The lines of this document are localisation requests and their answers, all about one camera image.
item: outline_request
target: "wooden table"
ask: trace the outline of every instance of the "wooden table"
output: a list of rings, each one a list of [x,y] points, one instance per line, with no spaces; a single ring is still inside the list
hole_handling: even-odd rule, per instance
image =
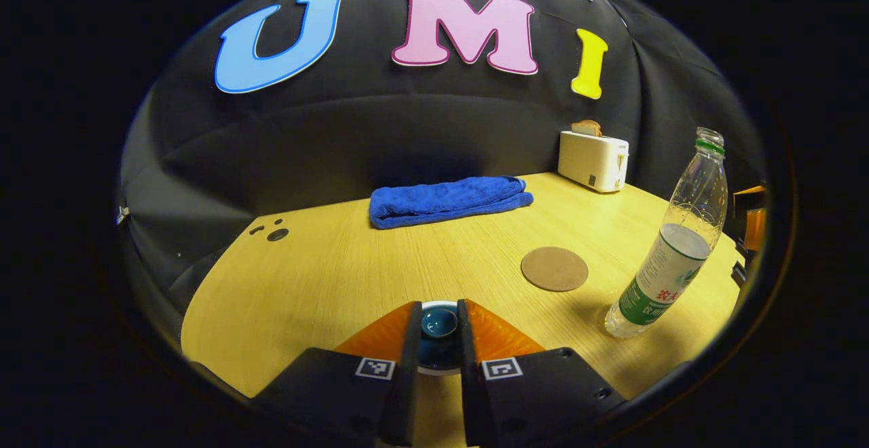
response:
[[[722,236],[683,297],[649,331],[615,339],[606,309],[654,241],[667,202],[626,185],[598,194],[556,173],[523,176],[531,206],[379,231],[369,200],[255,220],[208,273],[184,318],[182,349],[246,396],[310,346],[332,349],[411,300],[472,299],[547,349],[570,346],[625,398],[697,355],[721,329],[742,256]],[[276,225],[276,219],[282,219]],[[271,231],[288,228],[279,241]],[[561,246],[589,265],[586,283],[550,293],[528,283],[528,251]],[[465,446],[459,376],[420,379],[415,446]],[[438,402],[422,402],[423,399]]]

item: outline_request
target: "folded towel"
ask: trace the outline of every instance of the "folded towel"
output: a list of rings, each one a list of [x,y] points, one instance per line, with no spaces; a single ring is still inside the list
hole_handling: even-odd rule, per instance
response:
[[[472,176],[435,185],[383,187],[371,194],[369,214],[378,229],[505,212],[528,206],[534,196],[514,176]]]

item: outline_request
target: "pink letter m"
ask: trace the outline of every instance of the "pink letter m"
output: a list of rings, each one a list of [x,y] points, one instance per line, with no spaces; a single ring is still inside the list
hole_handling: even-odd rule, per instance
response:
[[[403,46],[392,52],[393,61],[410,67],[430,67],[449,59],[449,51],[438,42],[438,25],[462,57],[472,64],[493,33],[496,48],[486,59],[492,67],[509,73],[533,75],[537,62],[531,57],[531,28],[534,7],[522,0],[489,0],[479,13],[465,0],[409,0],[407,36]]]

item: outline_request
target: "toaster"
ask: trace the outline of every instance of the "toaster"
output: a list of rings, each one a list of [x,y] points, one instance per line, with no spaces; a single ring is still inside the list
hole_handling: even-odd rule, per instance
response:
[[[627,141],[562,130],[558,173],[599,192],[620,191],[627,175]]]

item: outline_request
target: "blue letter u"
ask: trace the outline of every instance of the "blue letter u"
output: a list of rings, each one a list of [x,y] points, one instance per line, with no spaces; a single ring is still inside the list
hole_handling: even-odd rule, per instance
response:
[[[254,92],[282,82],[310,67],[332,44],[341,0],[296,0],[307,3],[301,33],[295,45],[285,52],[260,58],[257,40],[266,18],[280,9],[271,5],[254,12],[221,34],[223,46],[217,54],[215,83],[227,93]]]

